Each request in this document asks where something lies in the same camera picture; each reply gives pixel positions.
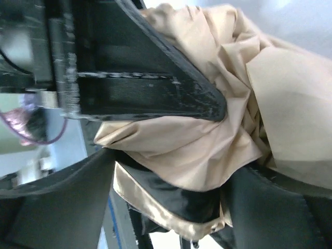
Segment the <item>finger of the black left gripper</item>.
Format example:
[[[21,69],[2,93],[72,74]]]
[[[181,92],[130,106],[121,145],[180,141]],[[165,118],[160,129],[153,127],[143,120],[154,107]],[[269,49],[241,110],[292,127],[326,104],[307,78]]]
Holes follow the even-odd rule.
[[[75,2],[80,113],[100,120],[223,120],[223,94],[140,8],[139,1]]]

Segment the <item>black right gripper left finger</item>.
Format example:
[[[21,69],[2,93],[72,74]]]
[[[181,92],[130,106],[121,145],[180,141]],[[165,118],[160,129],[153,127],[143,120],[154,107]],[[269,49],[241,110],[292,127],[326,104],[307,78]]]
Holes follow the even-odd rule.
[[[63,170],[1,189],[1,248],[97,248],[115,167],[100,149]]]

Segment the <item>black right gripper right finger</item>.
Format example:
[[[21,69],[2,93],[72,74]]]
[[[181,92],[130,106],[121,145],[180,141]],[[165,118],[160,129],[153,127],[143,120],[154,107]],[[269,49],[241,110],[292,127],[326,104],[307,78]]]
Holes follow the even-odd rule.
[[[236,248],[331,248],[331,190],[247,165],[223,186]]]

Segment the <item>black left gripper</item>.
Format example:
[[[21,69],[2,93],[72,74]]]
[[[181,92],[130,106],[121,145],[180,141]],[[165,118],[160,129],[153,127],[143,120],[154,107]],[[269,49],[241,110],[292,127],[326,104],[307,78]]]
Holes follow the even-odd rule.
[[[78,118],[79,87],[75,27],[71,1],[51,1],[48,21],[59,107],[67,118]]]

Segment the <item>beige folding umbrella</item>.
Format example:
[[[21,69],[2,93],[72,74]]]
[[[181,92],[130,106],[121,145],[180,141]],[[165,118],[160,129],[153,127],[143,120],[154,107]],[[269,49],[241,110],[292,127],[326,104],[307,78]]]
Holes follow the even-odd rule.
[[[255,165],[331,190],[331,59],[263,33],[230,5],[141,11],[226,98],[222,121],[104,122],[113,187],[159,227],[236,248],[223,186]]]

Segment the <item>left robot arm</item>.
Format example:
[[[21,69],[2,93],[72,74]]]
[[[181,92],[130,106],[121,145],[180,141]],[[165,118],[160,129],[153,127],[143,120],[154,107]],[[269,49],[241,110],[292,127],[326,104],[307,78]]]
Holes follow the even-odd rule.
[[[143,1],[1,1],[1,92],[70,119],[222,121],[226,99],[142,16]]]

